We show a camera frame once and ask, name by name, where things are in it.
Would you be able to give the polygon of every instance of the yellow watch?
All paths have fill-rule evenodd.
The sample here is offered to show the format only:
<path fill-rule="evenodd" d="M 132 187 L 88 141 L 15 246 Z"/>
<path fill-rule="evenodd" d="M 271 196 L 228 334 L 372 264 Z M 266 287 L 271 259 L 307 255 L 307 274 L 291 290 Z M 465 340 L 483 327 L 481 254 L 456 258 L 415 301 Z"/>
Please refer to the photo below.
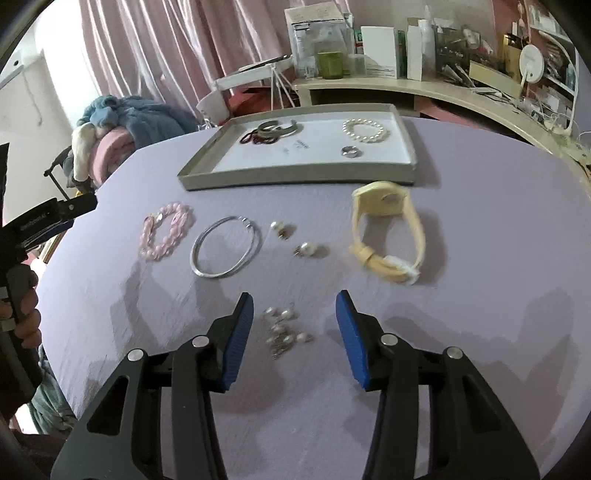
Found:
<path fill-rule="evenodd" d="M 362 215 L 402 215 L 413 234 L 417 259 L 414 264 L 388 255 L 380 257 L 375 250 L 361 241 L 359 220 Z M 425 257 L 425 233 L 421 220 L 410 201 L 408 189 L 389 181 L 376 181 L 353 192 L 353 245 L 349 251 L 372 272 L 396 283 L 413 284 Z"/>

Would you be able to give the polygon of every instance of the ring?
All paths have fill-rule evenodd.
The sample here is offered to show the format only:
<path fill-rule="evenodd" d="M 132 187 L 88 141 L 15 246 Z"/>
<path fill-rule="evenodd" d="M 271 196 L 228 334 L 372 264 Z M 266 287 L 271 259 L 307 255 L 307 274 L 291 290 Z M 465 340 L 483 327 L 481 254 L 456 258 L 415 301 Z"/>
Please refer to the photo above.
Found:
<path fill-rule="evenodd" d="M 360 153 L 361 150 L 357 147 L 343 147 L 340 151 L 340 154 L 347 158 L 358 157 Z"/>

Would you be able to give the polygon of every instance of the gray tray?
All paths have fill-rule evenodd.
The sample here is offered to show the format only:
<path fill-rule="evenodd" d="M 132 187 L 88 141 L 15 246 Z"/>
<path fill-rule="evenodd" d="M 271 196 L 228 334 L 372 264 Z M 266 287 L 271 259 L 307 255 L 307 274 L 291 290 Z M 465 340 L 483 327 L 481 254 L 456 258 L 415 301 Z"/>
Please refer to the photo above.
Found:
<path fill-rule="evenodd" d="M 389 134 L 365 144 L 350 139 L 342 124 L 367 118 Z M 277 119 L 298 122 L 296 133 L 275 144 L 242 145 L 239 140 L 259 124 Z M 363 126 L 356 127 L 360 132 Z M 341 149 L 354 145 L 358 158 L 345 158 Z M 417 158 L 406 127 L 393 105 L 345 103 L 315 105 L 256 113 L 231 119 L 205 143 L 179 172 L 187 190 L 282 183 L 363 183 L 389 180 L 413 184 Z"/>

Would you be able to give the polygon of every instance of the pink curtain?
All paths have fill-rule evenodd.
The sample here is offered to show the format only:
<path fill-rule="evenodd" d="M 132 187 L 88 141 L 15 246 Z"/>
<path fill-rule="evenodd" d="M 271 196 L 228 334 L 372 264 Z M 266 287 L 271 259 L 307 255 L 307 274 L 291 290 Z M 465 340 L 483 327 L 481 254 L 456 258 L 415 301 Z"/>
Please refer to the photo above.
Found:
<path fill-rule="evenodd" d="M 318 0 L 79 0 L 97 89 L 195 112 L 214 80 L 290 52 L 283 10 Z M 338 0 L 349 11 L 349 0 Z"/>

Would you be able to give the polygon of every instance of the lavender tablecloth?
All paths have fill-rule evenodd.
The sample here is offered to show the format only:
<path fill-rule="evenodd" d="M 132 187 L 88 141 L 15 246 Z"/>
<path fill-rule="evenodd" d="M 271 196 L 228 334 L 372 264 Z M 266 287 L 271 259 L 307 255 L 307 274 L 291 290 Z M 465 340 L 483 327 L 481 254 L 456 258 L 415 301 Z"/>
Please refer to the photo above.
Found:
<path fill-rule="evenodd" d="M 378 394 L 358 388 L 342 348 L 334 305 L 346 288 L 359 311 L 415 346 L 461 347 L 547 472 L 591 410 L 589 199 L 562 160 L 537 148 L 444 122 L 405 122 L 420 162 L 411 195 L 427 237 L 423 273 L 411 287 L 364 272 L 348 253 L 354 185 L 185 192 L 176 175 L 207 131 L 135 153 L 100 189 L 96 211 L 68 232 L 38 288 L 44 345 L 73 410 L 84 410 L 130 349 L 175 349 L 248 291 L 258 313 L 293 302 L 294 327 L 316 341 L 273 361 L 266 327 L 254 323 L 238 381 L 213 396 L 229 477 L 359 479 Z M 190 205 L 196 223 L 170 258 L 146 264 L 137 256 L 143 220 L 172 201 Z M 270 235 L 231 278 L 196 278 L 193 240 L 227 215 L 247 216 L 265 232 L 274 220 L 297 229 L 288 241 Z M 366 239 L 411 256 L 398 220 L 369 222 Z M 294 257 L 303 241 L 330 253 Z M 239 225 L 227 224 L 206 242 L 203 259 L 227 268 L 247 244 Z M 420 472 L 424 420 L 422 409 Z"/>

